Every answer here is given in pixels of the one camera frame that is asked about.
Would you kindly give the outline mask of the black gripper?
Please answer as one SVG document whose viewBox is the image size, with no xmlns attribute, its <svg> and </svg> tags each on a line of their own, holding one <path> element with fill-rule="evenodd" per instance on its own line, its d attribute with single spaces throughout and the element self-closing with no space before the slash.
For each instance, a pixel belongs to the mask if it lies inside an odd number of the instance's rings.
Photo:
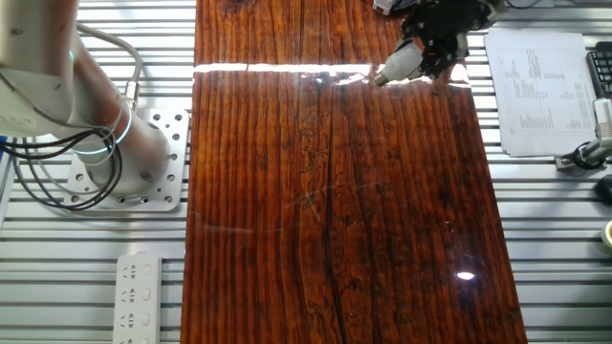
<svg viewBox="0 0 612 344">
<path fill-rule="evenodd" d="M 423 51 L 422 74 L 437 78 L 470 54 L 467 37 L 452 34 L 486 29 L 505 12 L 504 0 L 425 1 L 419 4 L 417 20 L 402 21 L 395 50 L 415 44 Z"/>
</svg>

